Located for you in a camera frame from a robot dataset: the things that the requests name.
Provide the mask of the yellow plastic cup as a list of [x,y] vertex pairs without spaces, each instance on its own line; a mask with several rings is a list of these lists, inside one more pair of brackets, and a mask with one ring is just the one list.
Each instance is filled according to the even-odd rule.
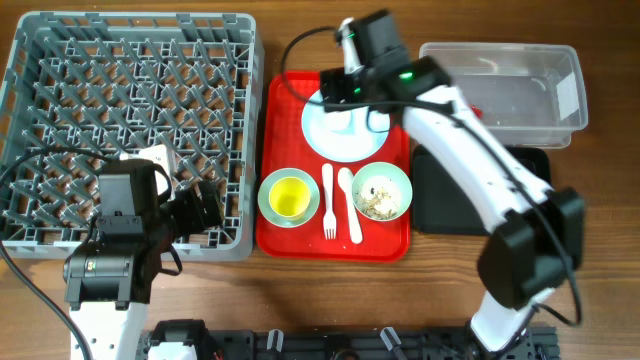
[[298,177],[288,176],[277,180],[268,195],[271,209],[286,220],[301,218],[310,203],[309,186]]

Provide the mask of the red snack wrapper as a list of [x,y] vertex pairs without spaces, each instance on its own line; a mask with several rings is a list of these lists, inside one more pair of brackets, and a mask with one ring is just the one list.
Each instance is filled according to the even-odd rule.
[[471,106],[471,110],[473,111],[473,113],[475,114],[475,116],[479,119],[483,118],[483,111],[481,109],[479,109],[478,107],[476,107],[475,105]]

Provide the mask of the light blue small bowl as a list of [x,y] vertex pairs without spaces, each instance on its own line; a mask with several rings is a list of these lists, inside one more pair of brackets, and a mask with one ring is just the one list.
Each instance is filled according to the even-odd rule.
[[[278,216],[270,207],[268,195],[273,184],[283,177],[301,178],[310,188],[311,200],[305,214],[297,220],[286,220]],[[258,207],[263,217],[272,225],[281,228],[295,228],[308,222],[316,213],[320,203],[320,192],[315,180],[303,170],[282,168],[269,174],[262,182],[258,192]]]

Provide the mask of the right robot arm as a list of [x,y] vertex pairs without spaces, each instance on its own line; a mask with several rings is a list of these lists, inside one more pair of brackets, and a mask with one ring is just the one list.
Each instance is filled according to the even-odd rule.
[[486,292],[470,329],[484,355],[506,354],[557,287],[577,286],[583,199],[519,163],[433,58],[410,59],[389,11],[348,18],[333,33],[344,65],[321,74],[325,110],[368,107],[400,116],[470,200],[489,235],[477,261]]

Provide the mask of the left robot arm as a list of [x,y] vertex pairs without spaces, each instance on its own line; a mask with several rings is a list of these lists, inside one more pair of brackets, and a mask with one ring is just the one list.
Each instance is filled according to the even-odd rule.
[[79,333],[74,359],[132,359],[144,328],[152,282],[167,270],[162,256],[179,256],[176,239],[221,226],[217,186],[200,181],[178,192],[159,192],[164,169],[145,159],[115,160],[98,177],[101,211],[88,240],[65,260],[70,318]]

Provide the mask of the white napkin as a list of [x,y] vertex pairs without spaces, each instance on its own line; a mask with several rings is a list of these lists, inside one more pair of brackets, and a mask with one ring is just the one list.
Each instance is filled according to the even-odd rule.
[[352,112],[327,112],[325,114],[325,126],[334,133],[346,133],[351,129]]

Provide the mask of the rice and peanut shell scraps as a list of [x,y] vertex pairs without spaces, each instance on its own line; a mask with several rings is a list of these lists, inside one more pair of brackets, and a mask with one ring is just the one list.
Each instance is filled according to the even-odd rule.
[[368,218],[386,221],[400,213],[402,193],[388,177],[366,179],[356,193],[358,209]]

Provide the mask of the pale green bowl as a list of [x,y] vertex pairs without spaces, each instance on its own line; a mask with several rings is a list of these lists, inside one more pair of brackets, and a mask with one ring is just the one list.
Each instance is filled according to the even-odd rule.
[[[386,221],[373,220],[371,218],[366,217],[358,209],[358,206],[357,206],[356,193],[358,188],[363,184],[363,182],[366,179],[372,176],[377,176],[377,175],[386,176],[389,179],[391,179],[398,186],[399,190],[402,193],[402,206],[401,206],[400,213],[396,215],[394,218]],[[373,162],[359,169],[353,178],[352,193],[353,193],[353,201],[356,209],[366,218],[373,221],[378,221],[378,222],[389,222],[389,221],[393,221],[400,218],[409,209],[409,206],[411,205],[411,202],[413,199],[413,188],[407,174],[398,166],[388,162]]]

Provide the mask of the white plastic fork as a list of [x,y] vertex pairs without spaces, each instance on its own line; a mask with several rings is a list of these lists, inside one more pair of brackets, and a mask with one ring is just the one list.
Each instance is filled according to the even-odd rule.
[[333,166],[330,163],[325,163],[322,165],[321,172],[325,199],[325,213],[323,216],[324,237],[327,240],[335,240],[337,220],[333,211]]

